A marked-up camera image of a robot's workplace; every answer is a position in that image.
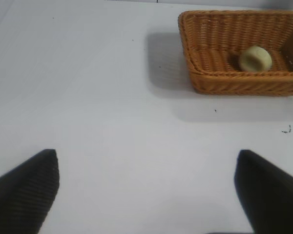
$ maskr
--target wicker basket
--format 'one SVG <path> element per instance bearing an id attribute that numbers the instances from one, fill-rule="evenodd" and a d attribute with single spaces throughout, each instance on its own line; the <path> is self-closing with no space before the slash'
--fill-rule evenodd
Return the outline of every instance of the wicker basket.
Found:
<path id="1" fill-rule="evenodd" d="M 203 94 L 293 95 L 293 11 L 187 11 L 178 18 L 194 88 Z M 272 56 L 267 72 L 242 72 L 250 46 Z"/>

